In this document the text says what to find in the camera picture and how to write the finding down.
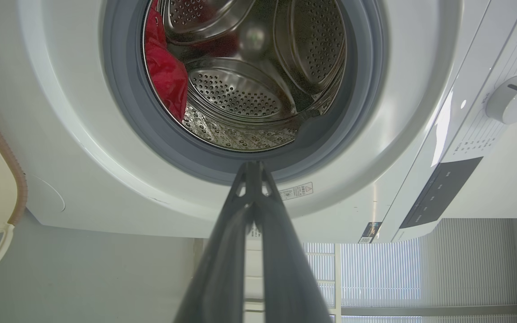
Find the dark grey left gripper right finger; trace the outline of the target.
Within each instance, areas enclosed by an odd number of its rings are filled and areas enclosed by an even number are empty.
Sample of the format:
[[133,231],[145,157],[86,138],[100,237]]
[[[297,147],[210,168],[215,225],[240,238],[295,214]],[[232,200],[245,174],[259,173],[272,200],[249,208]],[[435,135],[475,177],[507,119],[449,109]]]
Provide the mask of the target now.
[[333,323],[274,178],[264,163],[257,167],[265,323]]

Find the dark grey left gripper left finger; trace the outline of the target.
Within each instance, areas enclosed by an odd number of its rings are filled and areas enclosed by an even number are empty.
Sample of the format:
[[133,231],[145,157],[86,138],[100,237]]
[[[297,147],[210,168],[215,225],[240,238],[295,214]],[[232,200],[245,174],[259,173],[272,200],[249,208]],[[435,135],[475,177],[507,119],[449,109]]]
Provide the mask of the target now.
[[174,323],[243,323],[246,238],[253,223],[255,163],[241,165]]

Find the red basketball jersey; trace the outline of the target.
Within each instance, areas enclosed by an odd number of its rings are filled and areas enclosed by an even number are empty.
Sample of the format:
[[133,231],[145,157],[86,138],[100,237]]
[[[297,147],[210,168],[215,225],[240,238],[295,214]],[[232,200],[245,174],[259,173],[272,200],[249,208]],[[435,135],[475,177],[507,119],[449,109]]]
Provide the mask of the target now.
[[184,119],[188,99],[188,73],[170,51],[162,18],[164,0],[152,0],[146,16],[146,66],[156,94],[178,122]]

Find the dark grey appliance control panel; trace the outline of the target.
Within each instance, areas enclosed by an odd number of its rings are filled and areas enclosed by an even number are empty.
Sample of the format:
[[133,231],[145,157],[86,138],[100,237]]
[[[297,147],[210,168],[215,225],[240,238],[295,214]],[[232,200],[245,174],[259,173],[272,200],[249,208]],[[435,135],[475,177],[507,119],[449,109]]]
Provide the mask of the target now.
[[400,229],[439,220],[480,161],[482,157],[439,163],[400,225]]

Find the stainless steel washing machine drum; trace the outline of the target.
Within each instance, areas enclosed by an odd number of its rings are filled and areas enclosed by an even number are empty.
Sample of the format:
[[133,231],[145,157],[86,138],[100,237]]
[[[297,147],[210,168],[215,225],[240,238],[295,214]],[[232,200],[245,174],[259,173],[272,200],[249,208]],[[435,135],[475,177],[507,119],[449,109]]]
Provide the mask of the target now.
[[[152,28],[185,71],[171,105],[147,46]],[[295,141],[327,113],[346,65],[338,0],[149,0],[142,55],[156,98],[193,137],[234,153],[262,153]]]

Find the white warning triangle sticker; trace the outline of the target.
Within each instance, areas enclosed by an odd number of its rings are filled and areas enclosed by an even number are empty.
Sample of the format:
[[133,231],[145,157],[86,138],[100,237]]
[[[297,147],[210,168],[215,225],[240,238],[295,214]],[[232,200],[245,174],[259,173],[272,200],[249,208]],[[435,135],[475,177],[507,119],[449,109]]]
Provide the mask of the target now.
[[299,186],[295,186],[292,188],[286,188],[279,191],[279,195],[283,201],[293,200],[295,198],[308,196],[313,193],[313,182],[308,182],[305,184],[301,184]]

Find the small colourful edge sticker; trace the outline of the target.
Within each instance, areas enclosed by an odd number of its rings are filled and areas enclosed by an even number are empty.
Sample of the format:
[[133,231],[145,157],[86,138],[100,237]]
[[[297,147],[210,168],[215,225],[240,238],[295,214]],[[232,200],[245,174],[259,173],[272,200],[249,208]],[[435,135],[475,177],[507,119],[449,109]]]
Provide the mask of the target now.
[[382,222],[369,222],[364,229],[358,244],[370,244],[378,234]]

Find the white front-load washing machine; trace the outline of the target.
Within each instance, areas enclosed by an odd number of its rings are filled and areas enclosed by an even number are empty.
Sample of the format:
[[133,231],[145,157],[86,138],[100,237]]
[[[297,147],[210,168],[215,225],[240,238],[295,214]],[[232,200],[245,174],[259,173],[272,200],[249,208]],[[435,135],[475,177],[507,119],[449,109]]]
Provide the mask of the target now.
[[[312,173],[271,172],[279,191],[313,182],[284,201],[303,241],[357,243],[369,222],[382,222],[372,244],[431,232],[447,208],[400,225],[437,165],[487,159],[508,127],[486,105],[517,76],[517,0],[378,1],[386,65],[363,127]],[[0,0],[0,131],[26,176],[26,206],[43,225],[208,237],[232,183],[185,174],[131,128],[105,70],[106,2]]]

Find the grey rubber door gasket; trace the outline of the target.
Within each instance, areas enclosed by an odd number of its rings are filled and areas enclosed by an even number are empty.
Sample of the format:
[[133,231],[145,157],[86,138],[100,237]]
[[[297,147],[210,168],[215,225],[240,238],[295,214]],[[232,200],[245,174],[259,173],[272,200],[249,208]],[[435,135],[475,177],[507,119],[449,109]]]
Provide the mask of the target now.
[[162,108],[142,55],[149,0],[107,0],[103,57],[111,91],[127,122],[160,157],[199,180],[230,185],[243,163],[261,160],[275,180],[290,181],[330,163],[371,114],[386,65],[384,11],[378,0],[338,0],[346,27],[346,65],[330,110],[308,119],[295,141],[262,153],[234,153],[188,134]]

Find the white round control knob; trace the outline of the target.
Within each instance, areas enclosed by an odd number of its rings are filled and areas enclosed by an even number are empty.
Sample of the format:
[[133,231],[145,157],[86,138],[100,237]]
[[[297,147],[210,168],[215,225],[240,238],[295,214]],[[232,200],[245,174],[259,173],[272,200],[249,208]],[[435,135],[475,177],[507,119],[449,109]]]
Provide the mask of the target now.
[[505,125],[517,122],[517,76],[506,80],[492,93],[486,116]]

